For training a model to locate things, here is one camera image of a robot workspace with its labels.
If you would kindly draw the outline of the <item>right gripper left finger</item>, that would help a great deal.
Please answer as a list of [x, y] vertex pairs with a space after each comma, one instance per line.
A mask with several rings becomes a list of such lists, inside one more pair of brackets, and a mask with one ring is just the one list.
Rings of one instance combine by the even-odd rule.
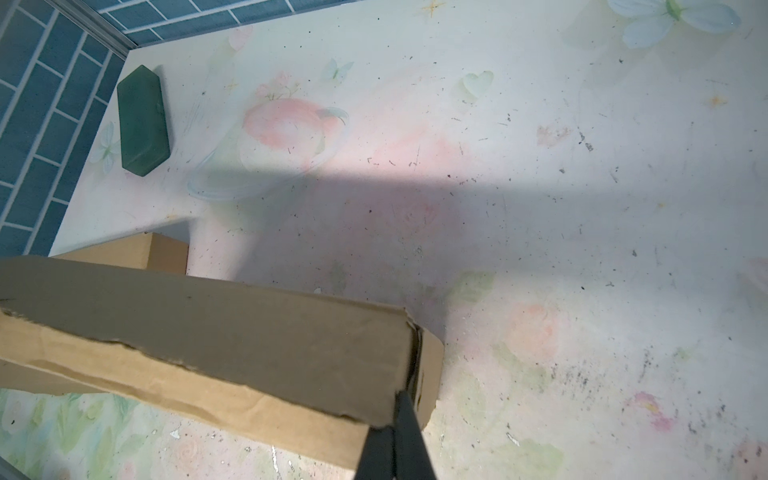
[[394, 432], [390, 426], [368, 430], [355, 472], [355, 480], [393, 480], [395, 478]]

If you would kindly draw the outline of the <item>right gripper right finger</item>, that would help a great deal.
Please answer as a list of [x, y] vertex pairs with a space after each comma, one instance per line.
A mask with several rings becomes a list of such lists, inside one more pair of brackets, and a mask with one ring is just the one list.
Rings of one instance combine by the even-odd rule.
[[407, 392], [396, 398], [394, 423], [394, 478], [398, 480], [436, 480], [429, 454]]

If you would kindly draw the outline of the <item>cardboard box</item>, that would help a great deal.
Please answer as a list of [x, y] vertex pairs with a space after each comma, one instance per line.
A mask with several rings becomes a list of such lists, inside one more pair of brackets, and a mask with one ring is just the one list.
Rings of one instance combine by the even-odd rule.
[[368, 430], [421, 430], [442, 343], [407, 311], [38, 256], [1, 263], [1, 384], [113, 393], [356, 472]]
[[189, 246], [158, 233], [138, 233], [56, 255], [57, 259], [185, 275]]

